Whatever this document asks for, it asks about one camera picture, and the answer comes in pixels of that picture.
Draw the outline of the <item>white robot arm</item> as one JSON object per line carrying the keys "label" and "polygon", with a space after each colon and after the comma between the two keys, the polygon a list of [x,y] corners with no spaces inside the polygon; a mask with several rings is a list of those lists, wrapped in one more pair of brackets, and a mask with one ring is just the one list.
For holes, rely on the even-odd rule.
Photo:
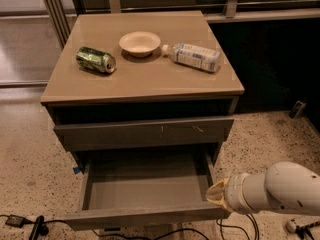
{"label": "white robot arm", "polygon": [[271,211],[320,215],[320,176],[293,162],[279,162],[264,173],[242,173],[222,179],[206,192],[206,199],[239,214]]}

